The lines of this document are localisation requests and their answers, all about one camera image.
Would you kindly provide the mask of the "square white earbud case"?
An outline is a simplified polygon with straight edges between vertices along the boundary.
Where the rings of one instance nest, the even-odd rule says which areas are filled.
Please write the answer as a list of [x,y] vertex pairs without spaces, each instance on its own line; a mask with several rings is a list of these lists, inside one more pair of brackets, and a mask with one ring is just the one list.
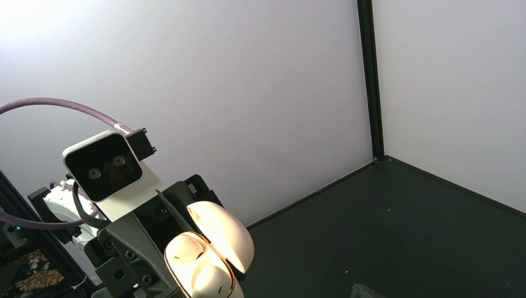
[[166,266],[180,287],[181,296],[192,297],[190,282],[197,266],[224,264],[229,267],[236,279],[236,287],[229,297],[244,297],[236,273],[245,274],[254,259],[254,243],[247,228],[226,209],[214,202],[194,202],[187,206],[187,210],[198,231],[182,232],[179,235],[189,235],[196,239],[203,246],[204,253],[196,261],[180,264],[168,260],[166,247],[164,250]]

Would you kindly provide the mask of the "white stem earbud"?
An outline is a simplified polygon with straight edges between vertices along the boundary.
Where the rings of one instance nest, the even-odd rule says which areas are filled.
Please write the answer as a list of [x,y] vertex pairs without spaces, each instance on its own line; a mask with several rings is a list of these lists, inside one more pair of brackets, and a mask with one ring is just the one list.
[[168,260],[186,264],[196,261],[204,253],[204,248],[196,239],[181,234],[170,241],[165,253]]
[[192,297],[229,297],[236,287],[236,279],[224,264],[199,265],[190,282]]

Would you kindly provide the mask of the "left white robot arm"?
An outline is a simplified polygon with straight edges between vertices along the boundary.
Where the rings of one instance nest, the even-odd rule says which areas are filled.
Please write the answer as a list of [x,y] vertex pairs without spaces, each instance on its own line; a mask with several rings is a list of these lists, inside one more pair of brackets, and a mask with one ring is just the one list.
[[32,193],[29,199],[45,230],[68,232],[68,241],[86,254],[112,297],[133,297],[137,291],[146,297],[163,297],[175,288],[161,255],[168,241],[183,229],[166,202],[193,229],[197,222],[190,217],[188,205],[198,201],[221,204],[197,174],[171,186],[157,177],[141,178],[114,194],[116,219],[91,226],[82,221],[77,205],[83,207],[87,217],[103,220],[104,213],[81,191],[74,194],[73,184],[73,179],[51,184]]

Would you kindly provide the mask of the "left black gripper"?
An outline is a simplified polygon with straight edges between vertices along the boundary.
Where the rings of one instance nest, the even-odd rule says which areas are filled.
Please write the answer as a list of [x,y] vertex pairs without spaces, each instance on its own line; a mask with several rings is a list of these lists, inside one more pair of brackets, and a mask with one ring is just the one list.
[[178,297],[181,289],[164,261],[166,245],[194,229],[156,189],[157,195],[99,231],[85,247],[102,290],[94,297]]

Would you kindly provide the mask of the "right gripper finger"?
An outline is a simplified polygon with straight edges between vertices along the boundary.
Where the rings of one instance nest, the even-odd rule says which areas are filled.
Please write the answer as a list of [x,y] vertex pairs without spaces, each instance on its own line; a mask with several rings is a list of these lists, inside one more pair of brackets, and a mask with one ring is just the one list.
[[352,286],[350,298],[385,298],[385,296],[363,284],[354,284]]

